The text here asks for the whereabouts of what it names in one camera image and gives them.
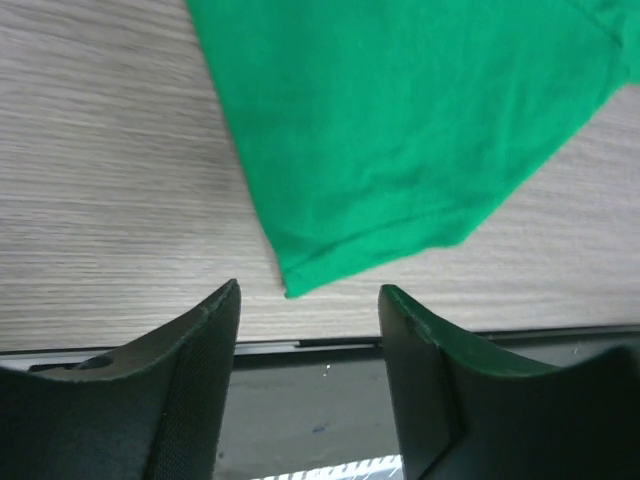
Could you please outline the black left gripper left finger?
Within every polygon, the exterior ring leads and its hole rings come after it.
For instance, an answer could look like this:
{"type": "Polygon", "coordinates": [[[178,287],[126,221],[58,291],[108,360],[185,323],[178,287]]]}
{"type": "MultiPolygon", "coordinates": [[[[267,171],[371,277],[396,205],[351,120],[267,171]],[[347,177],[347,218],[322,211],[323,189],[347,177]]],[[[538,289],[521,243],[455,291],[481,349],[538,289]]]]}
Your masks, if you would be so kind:
{"type": "Polygon", "coordinates": [[[72,368],[1,372],[5,479],[209,479],[239,327],[229,281],[72,368]]]}

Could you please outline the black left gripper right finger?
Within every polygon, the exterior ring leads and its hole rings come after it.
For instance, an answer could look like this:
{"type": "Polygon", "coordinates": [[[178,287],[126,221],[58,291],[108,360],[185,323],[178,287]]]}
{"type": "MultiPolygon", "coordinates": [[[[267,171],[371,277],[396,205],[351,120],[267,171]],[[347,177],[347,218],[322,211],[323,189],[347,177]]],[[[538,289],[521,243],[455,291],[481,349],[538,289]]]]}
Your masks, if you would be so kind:
{"type": "Polygon", "coordinates": [[[635,479],[639,348],[558,367],[500,348],[393,285],[378,300],[408,479],[635,479]]]}

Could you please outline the green t-shirt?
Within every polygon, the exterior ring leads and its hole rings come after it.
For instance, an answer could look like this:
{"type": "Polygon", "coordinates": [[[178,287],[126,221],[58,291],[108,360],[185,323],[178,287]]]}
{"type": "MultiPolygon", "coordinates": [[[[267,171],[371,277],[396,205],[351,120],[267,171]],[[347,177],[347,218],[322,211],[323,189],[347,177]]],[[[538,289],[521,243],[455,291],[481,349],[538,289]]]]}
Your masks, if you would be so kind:
{"type": "Polygon", "coordinates": [[[622,87],[635,1],[191,1],[290,298],[463,242],[622,87]]]}

